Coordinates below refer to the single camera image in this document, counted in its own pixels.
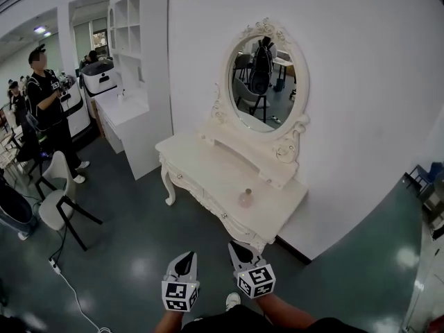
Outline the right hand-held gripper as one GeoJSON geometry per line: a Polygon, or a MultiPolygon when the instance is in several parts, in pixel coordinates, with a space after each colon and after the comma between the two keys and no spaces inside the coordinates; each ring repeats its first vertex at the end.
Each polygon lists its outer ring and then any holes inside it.
{"type": "Polygon", "coordinates": [[[270,264],[256,248],[244,242],[232,240],[228,244],[232,265],[237,271],[234,275],[237,287],[251,299],[273,293],[276,277],[270,264]],[[242,265],[253,265],[242,268],[242,265]]]}

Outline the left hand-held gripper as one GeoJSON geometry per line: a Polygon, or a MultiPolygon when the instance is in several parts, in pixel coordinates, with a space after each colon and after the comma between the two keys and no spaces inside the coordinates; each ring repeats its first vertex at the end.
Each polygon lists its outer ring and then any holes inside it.
{"type": "Polygon", "coordinates": [[[198,298],[197,254],[185,252],[173,259],[162,281],[162,302],[167,311],[190,312],[198,298]]]}

